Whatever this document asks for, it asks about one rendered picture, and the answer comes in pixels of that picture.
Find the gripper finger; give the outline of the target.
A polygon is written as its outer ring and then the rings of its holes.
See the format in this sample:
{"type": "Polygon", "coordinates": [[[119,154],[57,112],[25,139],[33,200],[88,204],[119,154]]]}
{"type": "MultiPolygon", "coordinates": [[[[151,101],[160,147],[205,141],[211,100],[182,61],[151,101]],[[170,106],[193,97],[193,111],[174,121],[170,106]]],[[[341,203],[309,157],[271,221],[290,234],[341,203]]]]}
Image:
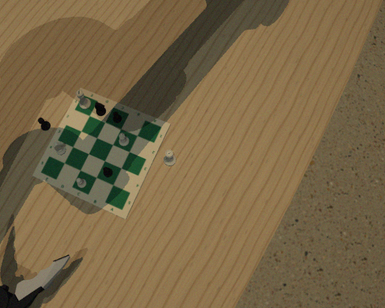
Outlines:
{"type": "Polygon", "coordinates": [[[40,270],[33,279],[19,282],[15,295],[9,299],[7,308],[28,308],[40,292],[53,285],[53,280],[62,271],[69,259],[69,255],[59,258],[53,261],[50,267],[40,270]]]}

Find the chessboard with green and cream squares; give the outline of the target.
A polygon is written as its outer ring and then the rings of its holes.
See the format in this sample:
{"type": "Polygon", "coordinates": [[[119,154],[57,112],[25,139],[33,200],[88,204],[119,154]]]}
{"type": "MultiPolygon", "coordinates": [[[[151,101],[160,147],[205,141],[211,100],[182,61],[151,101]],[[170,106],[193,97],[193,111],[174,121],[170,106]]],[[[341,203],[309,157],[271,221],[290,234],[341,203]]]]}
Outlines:
{"type": "Polygon", "coordinates": [[[127,219],[171,124],[80,90],[91,106],[82,109],[75,96],[33,176],[127,219]],[[97,115],[96,102],[105,106],[105,115],[97,115]],[[122,117],[120,123],[114,122],[114,112],[122,117]],[[120,145],[120,133],[129,138],[127,146],[120,145]],[[63,155],[57,154],[54,142],[64,144],[63,155]],[[113,171],[111,177],[103,174],[104,167],[113,171]],[[86,180],[84,188],[78,187],[77,178],[86,180]]]}

